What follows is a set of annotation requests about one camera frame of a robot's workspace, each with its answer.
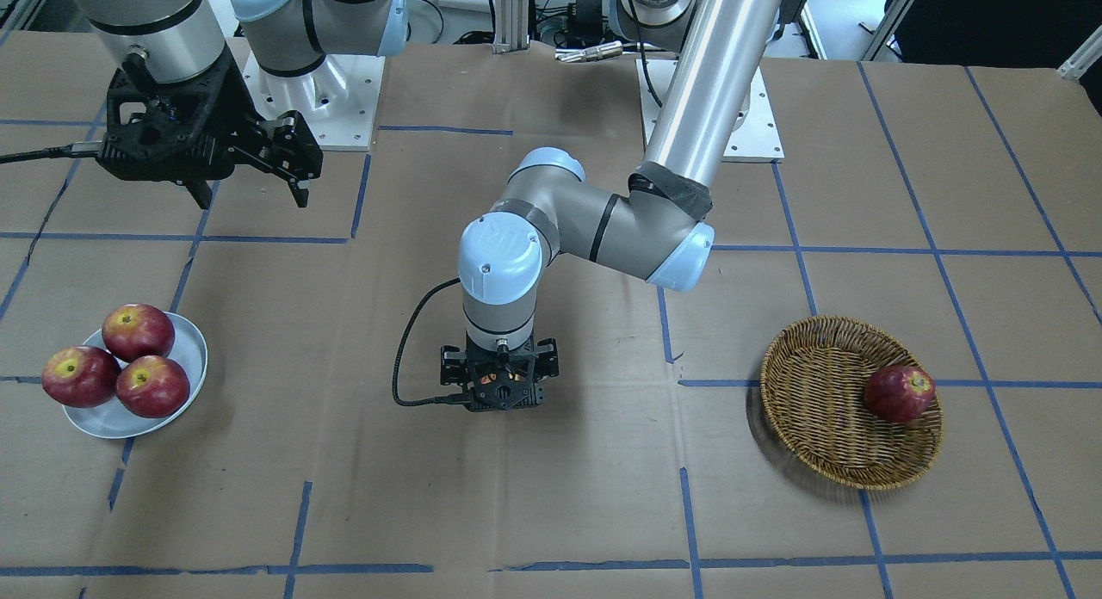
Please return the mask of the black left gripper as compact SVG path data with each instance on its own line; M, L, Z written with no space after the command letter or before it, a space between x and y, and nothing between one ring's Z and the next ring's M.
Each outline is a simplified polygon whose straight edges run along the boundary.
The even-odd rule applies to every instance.
M526 377L523 382L495 382L480 385L480 375L507 372ZM441 385L466 386L469 400L465 407L471 412L534 409L545 399L541 380L560 375L559 353L554 337L536 342L528 337L519 348L500 355L496 349L480 348L466 340L465 352L458 347L440 348L437 380Z

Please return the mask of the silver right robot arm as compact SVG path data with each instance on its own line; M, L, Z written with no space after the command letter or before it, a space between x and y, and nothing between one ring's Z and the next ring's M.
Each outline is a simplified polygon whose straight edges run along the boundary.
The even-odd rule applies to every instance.
M74 0L117 62L96 163L122 181L175 183L209 208L210 182L250 166L298 207L323 152L311 121L352 102L338 55L406 45L408 0L229 0L258 65L251 92L208 0Z

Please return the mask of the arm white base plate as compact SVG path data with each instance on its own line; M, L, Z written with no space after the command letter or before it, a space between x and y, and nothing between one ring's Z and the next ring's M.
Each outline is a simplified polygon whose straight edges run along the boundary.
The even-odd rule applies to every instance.
M641 62L636 63L641 101L644 140L649 143L659 116L659 105L653 100ZM771 101L764 81L761 69L752 78L749 92L728 137L723 157L724 163L761 164L784 161L784 141L776 126Z
M378 55L327 55L307 74L276 77L249 55L244 79L267 120L296 110L323 151L369 151L386 61Z

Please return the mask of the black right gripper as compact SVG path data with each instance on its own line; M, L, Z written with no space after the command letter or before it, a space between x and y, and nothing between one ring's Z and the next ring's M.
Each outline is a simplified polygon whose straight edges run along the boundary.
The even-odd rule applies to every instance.
M154 81L151 65L131 47L115 70L100 167L125 181L176 181L208 211L214 190L207 181L248 164L283 179L296 206L307 207L307 183L323 167L318 141L296 110L273 120L257 113L233 50L223 47L207 69L184 81Z

